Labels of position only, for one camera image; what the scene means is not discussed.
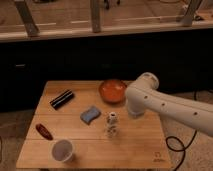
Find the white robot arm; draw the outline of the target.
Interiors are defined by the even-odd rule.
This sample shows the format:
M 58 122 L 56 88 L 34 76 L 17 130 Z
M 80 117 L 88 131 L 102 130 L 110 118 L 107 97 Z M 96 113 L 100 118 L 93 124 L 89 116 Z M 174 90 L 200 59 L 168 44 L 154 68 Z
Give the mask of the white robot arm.
M 125 90 L 130 115 L 143 115 L 146 109 L 166 115 L 213 137 L 213 105 L 158 91 L 159 80 L 150 72 L 141 74 Z

